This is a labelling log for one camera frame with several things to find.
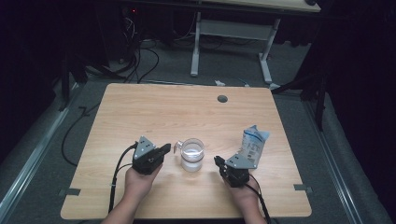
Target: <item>table top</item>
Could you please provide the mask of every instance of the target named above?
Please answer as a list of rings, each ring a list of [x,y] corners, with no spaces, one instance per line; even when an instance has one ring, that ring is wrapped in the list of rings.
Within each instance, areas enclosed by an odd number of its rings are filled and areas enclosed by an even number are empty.
[[[218,101],[219,95],[228,98]],[[122,152],[141,135],[160,147],[198,138],[205,144],[203,167],[196,173],[180,165],[180,153],[165,155],[152,190],[136,218],[241,217],[224,186],[215,156],[230,158],[242,143],[244,129],[256,124],[270,132],[259,167],[259,181],[271,217],[307,217],[311,207],[272,93],[265,88],[110,84],[92,125],[61,216],[104,218],[110,184]],[[133,151],[122,164],[130,163]],[[115,204],[123,194],[126,169],[118,174]]]
[[[305,0],[202,0],[220,4],[232,4],[246,7],[267,7],[283,10],[294,10],[302,12],[320,12],[318,4],[309,6]]]

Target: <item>dark background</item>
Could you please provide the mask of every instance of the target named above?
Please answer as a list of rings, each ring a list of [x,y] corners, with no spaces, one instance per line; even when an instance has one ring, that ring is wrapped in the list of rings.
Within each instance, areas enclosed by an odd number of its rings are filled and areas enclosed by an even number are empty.
[[[395,3],[336,0],[319,4],[322,15],[348,16],[349,20],[320,25],[315,20],[285,18],[275,42],[288,40],[294,46],[313,42],[296,79],[329,74],[327,91],[346,137],[395,221]],[[115,19],[119,9],[120,5],[103,3],[0,3],[1,160],[50,105],[52,87],[62,75],[67,52],[78,52],[103,65],[125,57],[124,39],[117,35],[121,24]],[[168,45],[177,34],[189,30],[193,17],[187,11],[139,8],[138,12],[144,18],[138,28],[144,27],[145,35]],[[110,42],[120,44],[111,48]],[[314,84],[308,82],[300,88]]]

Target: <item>glass of water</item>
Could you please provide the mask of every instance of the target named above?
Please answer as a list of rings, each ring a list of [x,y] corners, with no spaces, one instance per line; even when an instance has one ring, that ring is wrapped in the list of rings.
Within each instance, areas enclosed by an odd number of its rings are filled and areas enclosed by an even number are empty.
[[[178,141],[174,146],[174,153],[180,148],[181,166],[188,172],[197,172],[201,169],[204,159],[204,143],[196,138]]]

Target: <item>hole in table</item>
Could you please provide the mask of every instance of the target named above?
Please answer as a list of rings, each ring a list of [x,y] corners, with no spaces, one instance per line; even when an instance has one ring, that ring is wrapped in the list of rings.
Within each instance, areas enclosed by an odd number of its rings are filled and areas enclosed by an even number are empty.
[[[228,101],[228,98],[225,95],[220,95],[218,96],[218,101],[221,103],[226,103]]]

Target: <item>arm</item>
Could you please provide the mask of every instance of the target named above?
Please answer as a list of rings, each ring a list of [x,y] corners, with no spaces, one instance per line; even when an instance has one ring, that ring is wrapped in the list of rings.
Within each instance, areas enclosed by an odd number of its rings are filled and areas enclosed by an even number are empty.
[[[228,190],[233,196],[233,202],[239,208],[244,217],[246,224],[266,224],[264,217],[260,213],[259,198],[253,190],[242,187],[242,188],[231,188],[230,185],[224,181]],[[259,189],[256,181],[249,179],[247,182],[255,190]]]
[[[137,207],[151,190],[152,182],[160,172],[161,167],[163,166],[159,166],[151,175],[141,175],[133,168],[129,168],[125,174],[125,190],[122,199],[107,215],[102,224],[132,223]]]

